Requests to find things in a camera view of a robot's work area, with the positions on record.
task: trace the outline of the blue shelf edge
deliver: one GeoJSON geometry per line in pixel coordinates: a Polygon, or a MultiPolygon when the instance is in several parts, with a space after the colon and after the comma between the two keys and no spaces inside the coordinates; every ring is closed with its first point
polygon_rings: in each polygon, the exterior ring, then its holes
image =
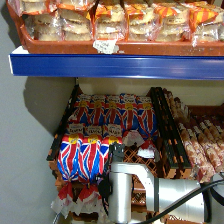
{"type": "Polygon", "coordinates": [[[224,80],[224,57],[9,55],[15,76],[224,80]]]}

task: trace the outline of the packaged snack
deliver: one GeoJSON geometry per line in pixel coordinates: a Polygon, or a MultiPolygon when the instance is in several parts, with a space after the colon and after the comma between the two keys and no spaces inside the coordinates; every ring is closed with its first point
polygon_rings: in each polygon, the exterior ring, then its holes
{"type": "Polygon", "coordinates": [[[154,9],[143,0],[125,0],[124,7],[128,18],[128,40],[153,40],[158,27],[154,9]]]}
{"type": "Polygon", "coordinates": [[[119,0],[100,0],[95,13],[96,40],[123,40],[126,20],[119,0]]]}
{"type": "Polygon", "coordinates": [[[108,124],[103,126],[103,141],[100,146],[100,164],[105,165],[108,160],[109,146],[114,142],[122,144],[122,128],[117,124],[108,124]]]}
{"type": "Polygon", "coordinates": [[[58,8],[69,10],[88,11],[94,4],[94,0],[57,0],[58,8]]]}
{"type": "Polygon", "coordinates": [[[122,93],[121,97],[121,115],[124,130],[138,129],[138,107],[136,96],[134,94],[122,93]]]}
{"type": "Polygon", "coordinates": [[[40,41],[61,41],[62,30],[61,21],[58,12],[51,14],[35,15],[34,21],[34,39],[40,41]]]}
{"type": "Polygon", "coordinates": [[[104,115],[104,124],[121,124],[120,96],[106,96],[104,115]]]}
{"type": "Polygon", "coordinates": [[[93,95],[89,105],[89,124],[102,126],[104,122],[105,95],[93,95]]]}
{"type": "Polygon", "coordinates": [[[86,94],[80,94],[77,97],[77,100],[74,105],[74,112],[69,117],[69,121],[72,121],[76,124],[87,124],[88,120],[88,111],[90,105],[91,96],[86,94]]]}
{"type": "Polygon", "coordinates": [[[160,18],[156,41],[182,41],[190,38],[189,9],[178,3],[152,4],[160,18]]]}
{"type": "Polygon", "coordinates": [[[55,0],[9,0],[8,3],[18,16],[38,15],[56,10],[55,0]]]}
{"type": "Polygon", "coordinates": [[[92,39],[92,23],[89,12],[61,9],[62,30],[66,41],[88,41],[92,39]]]}
{"type": "Polygon", "coordinates": [[[196,46],[199,42],[218,41],[224,10],[205,1],[184,5],[190,9],[192,45],[196,46]]]}
{"type": "Polygon", "coordinates": [[[99,170],[103,169],[100,164],[101,142],[102,128],[87,126],[79,153],[79,182],[93,183],[99,170]]]}
{"type": "Polygon", "coordinates": [[[156,140],[158,135],[155,111],[150,97],[138,96],[136,98],[138,106],[139,132],[144,139],[152,137],[156,140]]]}

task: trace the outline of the white label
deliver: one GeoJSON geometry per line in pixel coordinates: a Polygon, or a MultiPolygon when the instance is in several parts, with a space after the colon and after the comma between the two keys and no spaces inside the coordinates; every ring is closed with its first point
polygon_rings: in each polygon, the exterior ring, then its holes
{"type": "Polygon", "coordinates": [[[92,100],[93,101],[105,101],[105,96],[104,95],[93,95],[92,100]]]}
{"type": "Polygon", "coordinates": [[[117,124],[108,124],[108,134],[109,136],[121,137],[121,126],[117,124]]]}
{"type": "Polygon", "coordinates": [[[197,127],[197,126],[194,126],[194,130],[197,134],[200,134],[201,133],[201,130],[197,127]]]}
{"type": "Polygon", "coordinates": [[[179,123],[178,125],[179,125],[179,129],[180,129],[181,131],[186,129],[182,123],[179,123]]]}
{"type": "Polygon", "coordinates": [[[135,103],[135,96],[134,95],[124,95],[124,102],[125,103],[135,103]]]}
{"type": "Polygon", "coordinates": [[[216,128],[219,131],[219,133],[222,133],[223,132],[223,130],[222,130],[222,128],[220,126],[216,126],[216,128]]]}
{"type": "Polygon", "coordinates": [[[112,54],[117,40],[95,40],[93,47],[104,54],[112,54]]]}
{"type": "Polygon", "coordinates": [[[86,127],[86,133],[87,135],[102,135],[102,128],[100,126],[88,126],[86,127]]]}
{"type": "Polygon", "coordinates": [[[83,124],[69,124],[67,131],[69,134],[83,134],[83,124]]]}
{"type": "Polygon", "coordinates": [[[205,122],[205,124],[206,124],[208,127],[211,127],[211,126],[212,126],[212,124],[211,124],[211,122],[210,122],[209,120],[205,120],[204,122],[205,122]]]}
{"type": "Polygon", "coordinates": [[[142,103],[152,103],[151,98],[147,96],[139,96],[138,99],[142,103]]]}
{"type": "Polygon", "coordinates": [[[86,94],[81,94],[81,95],[79,96],[79,98],[80,98],[80,101],[90,101],[91,96],[86,95],[86,94]]]}
{"type": "Polygon", "coordinates": [[[112,102],[115,102],[115,103],[120,103],[120,97],[119,96],[108,96],[107,97],[108,101],[112,101],[112,102]]]}
{"type": "Polygon", "coordinates": [[[206,129],[206,126],[205,126],[204,122],[201,122],[199,125],[200,125],[200,127],[201,127],[202,130],[205,130],[206,129]]]}
{"type": "Polygon", "coordinates": [[[187,132],[190,135],[190,137],[194,137],[194,133],[191,129],[187,129],[187,132]]]}

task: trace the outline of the price tag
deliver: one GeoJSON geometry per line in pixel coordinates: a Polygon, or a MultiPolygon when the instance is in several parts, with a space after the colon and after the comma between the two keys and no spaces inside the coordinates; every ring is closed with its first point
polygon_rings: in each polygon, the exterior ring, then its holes
{"type": "Polygon", "coordinates": [[[117,40],[95,40],[93,47],[104,54],[112,54],[115,51],[117,40]]]}

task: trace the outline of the wrapped food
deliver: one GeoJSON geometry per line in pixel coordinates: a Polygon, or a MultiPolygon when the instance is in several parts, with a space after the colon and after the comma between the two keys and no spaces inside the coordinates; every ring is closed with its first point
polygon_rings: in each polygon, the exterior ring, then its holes
{"type": "Polygon", "coordinates": [[[205,1],[184,4],[190,9],[192,44],[219,40],[219,29],[223,24],[224,10],[205,1]]]}
{"type": "Polygon", "coordinates": [[[87,124],[88,121],[88,111],[90,105],[91,96],[86,94],[78,95],[75,105],[74,112],[69,117],[69,121],[72,121],[76,124],[87,124]]]}
{"type": "Polygon", "coordinates": [[[207,160],[205,152],[198,143],[190,125],[188,123],[185,125],[183,123],[179,123],[178,126],[181,132],[183,145],[193,168],[191,176],[197,176],[197,180],[201,183],[208,182],[215,174],[213,166],[207,160]]]}
{"type": "Polygon", "coordinates": [[[100,164],[104,167],[108,160],[109,146],[113,143],[122,144],[122,128],[117,124],[104,125],[103,129],[103,141],[100,146],[100,164]]]}
{"type": "Polygon", "coordinates": [[[89,105],[89,124],[103,125],[105,95],[93,95],[89,105]]]}
{"type": "Polygon", "coordinates": [[[94,4],[94,0],[57,0],[58,8],[69,10],[88,11],[94,4]]]}
{"type": "Polygon", "coordinates": [[[35,15],[34,21],[34,39],[40,41],[61,41],[62,30],[61,21],[58,12],[51,14],[35,15]]]}
{"type": "Polygon", "coordinates": [[[136,96],[134,94],[120,95],[121,98],[121,115],[124,130],[138,129],[138,107],[136,96]]]}
{"type": "Polygon", "coordinates": [[[62,213],[65,217],[74,209],[72,182],[78,180],[78,160],[82,142],[83,128],[80,128],[80,124],[68,124],[67,133],[62,138],[57,161],[65,185],[51,204],[51,208],[57,214],[62,213]]]}
{"type": "Polygon", "coordinates": [[[152,4],[160,18],[156,41],[182,41],[190,38],[189,9],[178,3],[152,4]]]}
{"type": "Polygon", "coordinates": [[[156,140],[158,135],[157,121],[150,97],[136,98],[138,106],[139,132],[144,139],[152,137],[156,140]]]}
{"type": "Polygon", "coordinates": [[[92,23],[89,12],[61,9],[62,30],[66,41],[89,41],[92,39],[92,23]]]}
{"type": "Polygon", "coordinates": [[[168,92],[168,98],[170,101],[170,110],[173,115],[173,118],[174,118],[174,120],[178,120],[177,108],[176,108],[176,104],[175,104],[175,101],[173,98],[173,94],[171,92],[168,92]]]}
{"type": "Polygon", "coordinates": [[[102,142],[102,128],[100,126],[87,126],[85,136],[79,153],[79,182],[93,183],[99,174],[100,167],[100,145],[102,142]]]}
{"type": "Polygon", "coordinates": [[[125,0],[124,7],[128,17],[128,40],[153,40],[158,27],[158,16],[154,14],[154,9],[144,0],[125,0]]]}
{"type": "Polygon", "coordinates": [[[106,96],[104,115],[104,124],[121,124],[120,96],[106,96]]]}
{"type": "Polygon", "coordinates": [[[55,0],[9,0],[8,3],[18,16],[38,15],[56,10],[55,0]]]}
{"type": "Polygon", "coordinates": [[[211,164],[213,165],[215,171],[219,173],[222,171],[222,162],[217,155],[216,151],[214,150],[212,144],[208,140],[208,138],[203,134],[203,132],[198,127],[195,120],[191,120],[191,125],[194,129],[194,132],[197,136],[198,142],[202,146],[203,150],[205,151],[206,156],[209,158],[211,164]]]}
{"type": "Polygon", "coordinates": [[[95,13],[95,39],[123,40],[125,33],[125,13],[120,1],[100,0],[95,13]]]}

